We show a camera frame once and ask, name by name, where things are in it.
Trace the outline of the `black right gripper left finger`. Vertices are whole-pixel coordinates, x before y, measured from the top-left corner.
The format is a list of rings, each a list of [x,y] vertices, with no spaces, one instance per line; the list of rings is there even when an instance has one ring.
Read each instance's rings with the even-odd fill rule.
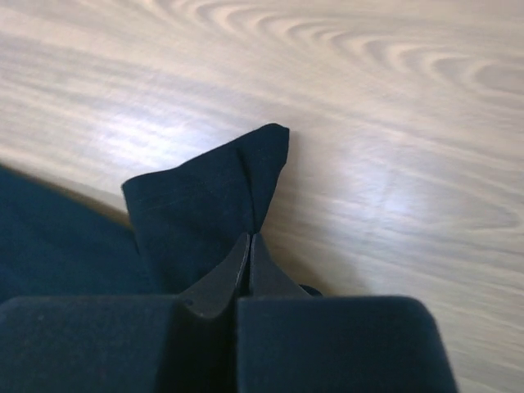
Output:
[[[17,297],[1,306],[4,392],[232,392],[250,238],[178,295]]]

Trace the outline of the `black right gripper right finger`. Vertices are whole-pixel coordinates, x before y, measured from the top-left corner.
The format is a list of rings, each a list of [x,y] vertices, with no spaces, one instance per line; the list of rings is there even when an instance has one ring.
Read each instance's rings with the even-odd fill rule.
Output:
[[[406,296],[312,296],[255,235],[237,301],[240,392],[455,392],[436,321]]]

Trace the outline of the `black t shirt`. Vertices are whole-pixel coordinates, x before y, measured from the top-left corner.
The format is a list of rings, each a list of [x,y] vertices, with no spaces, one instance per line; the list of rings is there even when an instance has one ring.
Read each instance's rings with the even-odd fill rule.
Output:
[[[125,181],[129,226],[2,168],[2,299],[185,291],[240,235],[261,230],[289,140],[288,128],[267,124]]]

